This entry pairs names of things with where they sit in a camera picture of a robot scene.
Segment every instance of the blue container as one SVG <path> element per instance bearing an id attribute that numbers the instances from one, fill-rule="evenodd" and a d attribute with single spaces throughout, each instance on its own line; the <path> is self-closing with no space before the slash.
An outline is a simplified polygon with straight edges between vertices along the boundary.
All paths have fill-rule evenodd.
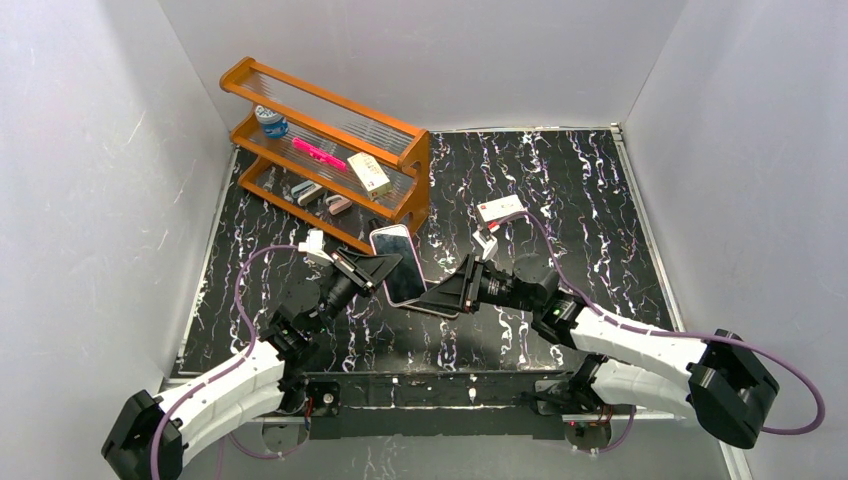
<path id="1" fill-rule="evenodd" d="M 266 137 L 280 138 L 289 132 L 289 122 L 279 113 L 262 105 L 257 105 L 253 113 Z"/>

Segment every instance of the pink marker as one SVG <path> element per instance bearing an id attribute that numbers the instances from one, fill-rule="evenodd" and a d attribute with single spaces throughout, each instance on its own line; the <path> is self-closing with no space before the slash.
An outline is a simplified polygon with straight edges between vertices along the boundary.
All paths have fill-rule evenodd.
<path id="1" fill-rule="evenodd" d="M 338 158 L 330 155 L 329 153 L 325 152 L 324 150 L 321 150 L 320 148 L 316 148 L 316 147 L 304 142 L 299 137 L 294 137 L 292 139 L 292 145 L 294 145 L 294 148 L 308 153 L 310 157 L 314 158 L 315 160 L 318 160 L 319 162 L 326 163 L 327 165 L 330 165 L 331 167 L 335 167 L 335 168 L 337 168 L 337 169 L 339 169 L 343 172 L 347 171 L 347 164 L 346 163 L 344 163 L 343 161 L 339 160 Z"/>

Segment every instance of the white box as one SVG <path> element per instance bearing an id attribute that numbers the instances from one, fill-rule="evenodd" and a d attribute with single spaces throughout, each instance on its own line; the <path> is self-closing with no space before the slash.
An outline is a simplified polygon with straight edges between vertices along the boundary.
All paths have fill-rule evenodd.
<path id="1" fill-rule="evenodd" d="M 368 198 L 371 200 L 392 191 L 392 182 L 389 181 L 383 167 L 371 155 L 357 153 L 348 157 L 347 162 L 353 168 L 356 176 L 359 177 L 359 182 L 362 183 L 363 188 L 368 192 Z"/>
<path id="2" fill-rule="evenodd" d="M 523 211 L 524 205 L 521 204 L 518 195 L 510 195 L 477 205 L 477 219 L 481 225 L 488 225 L 507 215 Z"/>

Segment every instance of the wooden shelf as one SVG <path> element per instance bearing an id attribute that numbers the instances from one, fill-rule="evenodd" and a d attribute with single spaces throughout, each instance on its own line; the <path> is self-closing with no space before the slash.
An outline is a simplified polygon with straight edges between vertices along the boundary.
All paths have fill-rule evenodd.
<path id="1" fill-rule="evenodd" d="M 279 165 L 349 198 L 390 223 L 405 223 L 411 232 L 417 231 L 426 220 L 430 186 L 427 130 L 356 104 L 250 57 L 224 74 L 221 88 L 280 112 L 289 122 L 287 135 L 271 139 L 262 132 L 251 110 L 233 130 L 233 143 L 259 156 L 249 170 L 250 175 L 246 172 L 240 179 L 242 187 L 366 253 L 371 253 L 371 248 L 361 241 L 361 232 L 339 229 L 262 189 L 255 183 L 257 176 L 271 165 Z M 314 160 L 292 146 L 294 137 L 342 160 L 358 152 L 374 156 L 392 182 L 392 192 L 370 200 L 351 169 L 341 171 Z"/>

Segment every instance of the smartphone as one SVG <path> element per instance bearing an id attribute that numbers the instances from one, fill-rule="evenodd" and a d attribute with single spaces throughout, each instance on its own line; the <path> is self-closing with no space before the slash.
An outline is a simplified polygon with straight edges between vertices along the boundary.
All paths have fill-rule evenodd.
<path id="1" fill-rule="evenodd" d="M 434 286 L 438 285 L 439 282 L 431 282 L 430 280 L 425 279 L 424 284 L 427 286 L 427 290 L 429 290 L 429 289 L 433 288 Z M 430 315 L 435 315 L 437 317 L 444 317 L 444 318 L 447 318 L 449 320 L 456 320 L 457 317 L 459 317 L 459 312 L 455 312 L 453 310 L 449 310 L 445 307 L 440 307 L 438 305 L 432 305 L 430 303 L 419 302 L 417 300 L 410 303 L 409 305 L 404 305 L 400 308 L 403 308 L 403 309 L 406 309 L 406 310 L 412 310 L 414 312 L 427 313 L 427 314 L 430 314 Z"/>
<path id="2" fill-rule="evenodd" d="M 424 284 L 424 274 L 421 264 L 412 245 L 412 237 L 406 225 L 392 225 L 378 228 L 369 235 L 371 248 L 377 255 L 398 253 L 403 259 L 386 277 L 384 286 L 389 305 L 402 307 L 418 300 L 424 295 L 427 286 Z"/>

